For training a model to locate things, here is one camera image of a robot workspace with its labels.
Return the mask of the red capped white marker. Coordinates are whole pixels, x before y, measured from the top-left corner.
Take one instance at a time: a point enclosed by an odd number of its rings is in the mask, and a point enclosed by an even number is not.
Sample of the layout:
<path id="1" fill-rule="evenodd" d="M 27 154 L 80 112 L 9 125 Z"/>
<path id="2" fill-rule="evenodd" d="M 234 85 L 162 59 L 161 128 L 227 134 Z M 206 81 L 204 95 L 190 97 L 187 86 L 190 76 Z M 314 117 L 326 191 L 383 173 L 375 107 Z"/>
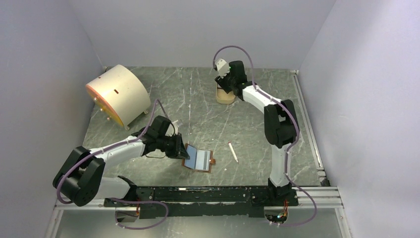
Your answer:
<path id="1" fill-rule="evenodd" d="M 237 157 L 237 155 L 236 155 L 236 152 L 235 152 L 235 150 L 234 150 L 234 148 L 233 148 L 233 145 L 232 145 L 232 143 L 231 143 L 230 141 L 228 142 L 228 146 L 229 146 L 229 149 L 230 149 L 230 151 L 231 151 L 231 153 L 232 153 L 232 156 L 233 156 L 233 158 L 234 158 L 235 162 L 236 162 L 236 163 L 239 163 L 239 160 L 238 160 L 238 157 Z"/>

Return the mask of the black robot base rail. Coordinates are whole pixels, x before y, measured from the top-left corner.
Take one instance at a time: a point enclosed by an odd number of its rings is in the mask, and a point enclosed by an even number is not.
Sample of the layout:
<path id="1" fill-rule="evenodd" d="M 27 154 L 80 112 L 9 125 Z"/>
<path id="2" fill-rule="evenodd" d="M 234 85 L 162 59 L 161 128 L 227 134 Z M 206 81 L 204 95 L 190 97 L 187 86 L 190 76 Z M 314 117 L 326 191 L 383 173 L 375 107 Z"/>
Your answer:
<path id="1" fill-rule="evenodd" d="M 133 208 L 141 219 L 157 217 L 236 216 L 265 217 L 265 208 L 298 206 L 295 189 L 285 196 L 272 197 L 267 185 L 256 186 L 140 186 L 137 199 L 128 204 L 105 199 L 104 207 L 122 211 Z"/>

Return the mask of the beige cylindrical drum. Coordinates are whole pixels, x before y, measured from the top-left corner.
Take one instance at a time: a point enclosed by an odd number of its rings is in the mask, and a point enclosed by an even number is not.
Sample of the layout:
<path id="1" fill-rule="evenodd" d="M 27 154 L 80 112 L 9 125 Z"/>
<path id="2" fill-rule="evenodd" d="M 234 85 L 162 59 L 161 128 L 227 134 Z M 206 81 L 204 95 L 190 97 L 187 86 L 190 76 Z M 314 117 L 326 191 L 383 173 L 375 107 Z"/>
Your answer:
<path id="1" fill-rule="evenodd" d="M 118 64 L 86 84 L 87 93 L 109 120 L 129 129 L 141 114 L 148 114 L 149 94 L 128 68 Z"/>

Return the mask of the white grey striped card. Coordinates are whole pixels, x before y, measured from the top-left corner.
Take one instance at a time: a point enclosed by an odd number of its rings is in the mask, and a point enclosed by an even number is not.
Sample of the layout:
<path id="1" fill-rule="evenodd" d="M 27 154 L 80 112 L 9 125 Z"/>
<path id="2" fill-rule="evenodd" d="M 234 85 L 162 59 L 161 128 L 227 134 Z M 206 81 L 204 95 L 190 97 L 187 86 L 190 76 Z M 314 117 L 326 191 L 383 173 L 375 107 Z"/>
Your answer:
<path id="1" fill-rule="evenodd" d="M 192 168 L 194 170 L 208 172 L 210 170 L 211 151 L 198 150 L 191 157 L 191 160 L 193 161 Z"/>

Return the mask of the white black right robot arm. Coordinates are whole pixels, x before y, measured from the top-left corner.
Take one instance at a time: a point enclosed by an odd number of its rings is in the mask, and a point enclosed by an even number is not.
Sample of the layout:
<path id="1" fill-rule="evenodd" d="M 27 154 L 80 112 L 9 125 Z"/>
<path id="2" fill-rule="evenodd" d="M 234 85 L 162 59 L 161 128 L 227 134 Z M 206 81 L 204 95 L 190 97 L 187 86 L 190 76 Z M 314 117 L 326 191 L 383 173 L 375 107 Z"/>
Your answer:
<path id="1" fill-rule="evenodd" d="M 249 81 L 240 60 L 226 62 L 218 59 L 213 68 L 219 88 L 232 92 L 242 101 L 248 102 L 263 113 L 264 134 L 272 150 L 271 172 L 268 179 L 267 199 L 272 205 L 280 205 L 291 192 L 290 149 L 300 135 L 294 104 L 291 100 L 280 100 Z"/>

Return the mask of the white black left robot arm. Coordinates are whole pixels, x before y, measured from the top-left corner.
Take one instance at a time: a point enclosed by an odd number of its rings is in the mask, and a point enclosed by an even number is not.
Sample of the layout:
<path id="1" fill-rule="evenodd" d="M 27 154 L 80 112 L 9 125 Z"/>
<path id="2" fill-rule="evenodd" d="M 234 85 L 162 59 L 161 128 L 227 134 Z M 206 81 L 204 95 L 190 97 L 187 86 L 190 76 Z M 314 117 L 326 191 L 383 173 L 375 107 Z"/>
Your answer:
<path id="1" fill-rule="evenodd" d="M 132 133 L 125 139 L 106 147 L 87 149 L 78 146 L 72 150 L 52 185 L 63 204 L 85 206 L 94 199 L 112 199 L 124 206 L 140 200 L 138 187 L 124 176 L 104 177 L 104 172 L 130 159 L 146 157 L 159 150 L 171 159 L 189 159 L 179 132 L 181 120 L 157 116 L 151 125 Z"/>

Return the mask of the beige card tray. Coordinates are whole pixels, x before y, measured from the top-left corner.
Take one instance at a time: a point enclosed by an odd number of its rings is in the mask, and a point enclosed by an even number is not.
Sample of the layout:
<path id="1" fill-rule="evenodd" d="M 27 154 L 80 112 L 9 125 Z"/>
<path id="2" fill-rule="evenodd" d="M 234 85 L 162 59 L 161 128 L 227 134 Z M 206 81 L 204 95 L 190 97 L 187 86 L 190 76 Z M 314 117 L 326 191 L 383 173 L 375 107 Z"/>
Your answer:
<path id="1" fill-rule="evenodd" d="M 236 96 L 233 94 L 233 91 L 226 93 L 218 84 L 216 85 L 215 93 L 216 101 L 220 104 L 232 104 L 235 101 Z"/>

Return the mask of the brown leather card holder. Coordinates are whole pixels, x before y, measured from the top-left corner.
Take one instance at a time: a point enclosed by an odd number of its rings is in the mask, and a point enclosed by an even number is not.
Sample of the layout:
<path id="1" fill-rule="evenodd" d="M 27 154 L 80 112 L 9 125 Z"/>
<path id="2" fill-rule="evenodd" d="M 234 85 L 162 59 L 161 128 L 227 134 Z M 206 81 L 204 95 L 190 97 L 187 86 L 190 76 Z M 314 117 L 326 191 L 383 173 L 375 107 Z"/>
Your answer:
<path id="1" fill-rule="evenodd" d="M 201 173 L 211 173 L 211 167 L 216 164 L 212 150 L 201 150 L 185 144 L 189 159 L 182 160 L 182 166 Z"/>

